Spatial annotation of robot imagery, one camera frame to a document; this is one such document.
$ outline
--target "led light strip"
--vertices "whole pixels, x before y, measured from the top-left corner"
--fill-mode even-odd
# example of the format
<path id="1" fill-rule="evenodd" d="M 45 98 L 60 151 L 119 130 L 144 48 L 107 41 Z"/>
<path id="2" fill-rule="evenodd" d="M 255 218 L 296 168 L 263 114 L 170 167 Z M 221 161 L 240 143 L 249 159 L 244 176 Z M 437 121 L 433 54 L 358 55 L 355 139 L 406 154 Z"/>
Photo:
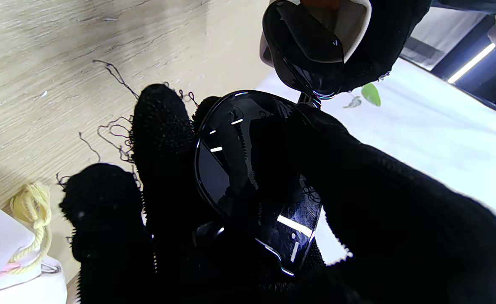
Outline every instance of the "led light strip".
<path id="1" fill-rule="evenodd" d="M 449 79 L 448 83 L 454 84 L 458 79 L 460 79 L 465 73 L 467 73 L 472 67 L 474 67 L 477 63 L 479 63 L 480 60 L 482 60 L 484 57 L 486 57 L 490 52 L 493 51 L 495 48 L 495 44 L 490 44 L 489 46 L 486 46 L 484 50 L 482 50 L 477 56 L 475 56 L 473 59 L 471 59 L 470 62 L 466 63 L 461 69 L 458 70 L 458 72 L 454 73 Z"/>

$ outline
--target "reflective black lens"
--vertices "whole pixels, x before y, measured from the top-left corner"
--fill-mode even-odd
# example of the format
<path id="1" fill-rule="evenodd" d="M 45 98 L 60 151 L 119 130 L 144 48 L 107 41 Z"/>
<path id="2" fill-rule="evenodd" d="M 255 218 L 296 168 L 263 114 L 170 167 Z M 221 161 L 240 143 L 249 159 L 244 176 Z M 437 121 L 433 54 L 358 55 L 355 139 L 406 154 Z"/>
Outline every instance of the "reflective black lens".
<path id="1" fill-rule="evenodd" d="M 198 132 L 195 171 L 200 193 L 227 225 L 255 238 L 294 275 L 321 204 L 287 151 L 290 123 L 307 121 L 288 100 L 257 91 L 226 96 Z"/>
<path id="2" fill-rule="evenodd" d="M 303 5 L 272 3 L 263 16 L 263 32 L 276 73 L 287 86 L 309 96 L 332 98 L 344 79 L 344 49 L 336 35 Z"/>

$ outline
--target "gloved hand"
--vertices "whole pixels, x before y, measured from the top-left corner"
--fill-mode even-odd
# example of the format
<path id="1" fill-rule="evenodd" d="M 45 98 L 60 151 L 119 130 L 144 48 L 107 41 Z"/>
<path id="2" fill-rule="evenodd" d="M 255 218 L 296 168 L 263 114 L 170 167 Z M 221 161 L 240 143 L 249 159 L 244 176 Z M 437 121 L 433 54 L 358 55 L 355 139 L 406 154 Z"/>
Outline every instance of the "gloved hand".
<path id="1" fill-rule="evenodd" d="M 288 150 L 353 258 L 325 267 L 313 244 L 303 271 L 283 279 L 260 246 L 234 233 L 194 247 L 194 229 L 216 219 L 195 188 L 193 128 L 217 100 L 207 98 L 191 124 L 165 85 L 141 93 L 130 139 L 142 195 L 131 173 L 108 164 L 68 180 L 60 206 L 75 227 L 82 304 L 496 303 L 496 217 L 308 106 L 298 109 L 312 126 L 289 125 Z"/>

